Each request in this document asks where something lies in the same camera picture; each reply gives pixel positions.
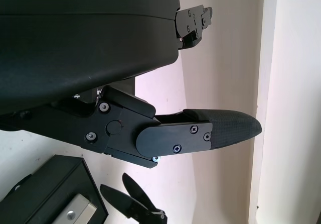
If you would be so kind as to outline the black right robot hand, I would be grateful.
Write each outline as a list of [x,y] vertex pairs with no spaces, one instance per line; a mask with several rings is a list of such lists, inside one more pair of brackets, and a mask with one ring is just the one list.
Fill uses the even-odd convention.
[[166,213],[155,207],[144,190],[128,174],[123,173],[122,182],[128,194],[100,185],[100,192],[109,204],[138,223],[167,223]]

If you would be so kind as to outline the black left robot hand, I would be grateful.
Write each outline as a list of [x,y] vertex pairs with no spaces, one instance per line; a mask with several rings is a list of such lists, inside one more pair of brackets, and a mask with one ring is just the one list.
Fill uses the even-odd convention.
[[147,168],[262,131],[245,113],[155,107],[111,87],[174,63],[211,24],[180,0],[1,0],[1,129],[25,130]]

